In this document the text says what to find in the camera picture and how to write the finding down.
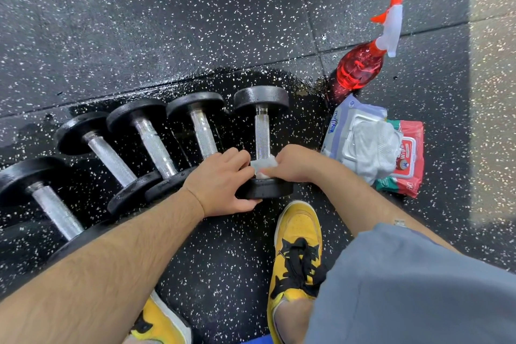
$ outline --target shoe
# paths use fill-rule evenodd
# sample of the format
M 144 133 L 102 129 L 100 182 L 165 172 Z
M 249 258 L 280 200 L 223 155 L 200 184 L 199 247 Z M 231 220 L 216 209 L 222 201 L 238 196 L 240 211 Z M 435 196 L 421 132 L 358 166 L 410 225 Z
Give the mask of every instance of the shoe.
M 131 334 L 138 340 L 154 340 L 163 344 L 192 343 L 190 326 L 165 305 L 156 291 L 152 291 L 145 302 Z
M 315 299 L 326 278 L 321 265 L 323 235 L 312 206 L 300 200 L 289 203 L 274 234 L 275 260 L 267 303 L 267 323 L 274 344 L 282 344 L 274 323 L 274 310 L 284 300 Z

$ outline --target ankle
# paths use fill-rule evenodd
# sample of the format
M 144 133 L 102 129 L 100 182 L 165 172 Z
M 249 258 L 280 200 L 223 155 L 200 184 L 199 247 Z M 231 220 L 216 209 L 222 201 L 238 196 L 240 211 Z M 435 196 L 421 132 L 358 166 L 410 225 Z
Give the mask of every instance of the ankle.
M 296 299 L 278 305 L 274 311 L 274 325 L 284 344 L 303 343 L 313 303 L 310 299 Z

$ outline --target white cloth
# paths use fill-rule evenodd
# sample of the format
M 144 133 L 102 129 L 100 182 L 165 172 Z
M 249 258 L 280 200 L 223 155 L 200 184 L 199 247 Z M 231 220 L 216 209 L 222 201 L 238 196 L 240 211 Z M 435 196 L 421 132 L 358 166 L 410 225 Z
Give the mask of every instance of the white cloth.
M 265 169 L 266 167 L 276 167 L 278 166 L 278 163 L 276 162 L 275 156 L 271 155 L 267 159 L 255 159 L 254 161 L 251 161 L 249 165 L 254 168 L 256 178 L 265 179 L 270 177 L 258 172 L 258 170 Z
M 352 129 L 352 146 L 355 154 L 355 169 L 369 185 L 376 179 L 390 175 L 396 168 L 400 155 L 403 134 L 385 121 L 363 121 Z

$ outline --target dumbbell handle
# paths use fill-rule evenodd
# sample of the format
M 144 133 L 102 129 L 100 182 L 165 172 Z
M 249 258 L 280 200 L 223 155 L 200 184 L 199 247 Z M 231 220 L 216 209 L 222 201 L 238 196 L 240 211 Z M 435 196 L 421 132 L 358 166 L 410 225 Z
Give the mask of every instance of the dumbbell handle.
M 68 241 L 84 231 L 79 221 L 51 187 L 38 181 L 29 186 L 27 191 L 32 194 L 34 200 Z
M 123 159 L 120 158 L 113 150 L 113 147 L 109 145 L 102 136 L 90 132 L 85 134 L 83 139 L 107 169 L 111 171 L 111 174 L 113 174 L 123 188 L 136 179 L 135 174 L 129 169 L 129 166 L 126 165 Z
M 256 159 L 270 157 L 270 129 L 267 107 L 257 106 L 255 115 Z
M 210 123 L 202 109 L 192 110 L 190 117 L 193 121 L 193 128 L 195 129 L 195 136 L 201 149 L 202 158 L 206 159 L 217 152 Z
M 152 126 L 151 121 L 145 117 L 137 117 L 132 121 L 132 124 L 140 134 L 141 141 L 144 143 L 147 152 L 163 179 L 170 178 L 177 174 L 174 163 L 170 155 L 168 155 L 168 151 L 158 136 L 158 133 Z

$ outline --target hand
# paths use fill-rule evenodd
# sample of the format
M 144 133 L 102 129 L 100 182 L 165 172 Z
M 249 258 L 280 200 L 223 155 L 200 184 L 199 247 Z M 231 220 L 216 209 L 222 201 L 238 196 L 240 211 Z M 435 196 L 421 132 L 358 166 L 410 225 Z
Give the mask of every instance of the hand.
M 252 211 L 261 200 L 235 197 L 236 190 L 255 175 L 249 166 L 251 156 L 233 147 L 206 158 L 183 184 L 204 210 L 204 217 Z
M 282 178 L 285 181 L 311 182 L 313 169 L 321 156 L 323 155 L 309 148 L 287 144 L 276 156 L 277 167 L 268 167 L 259 171 L 266 176 Z

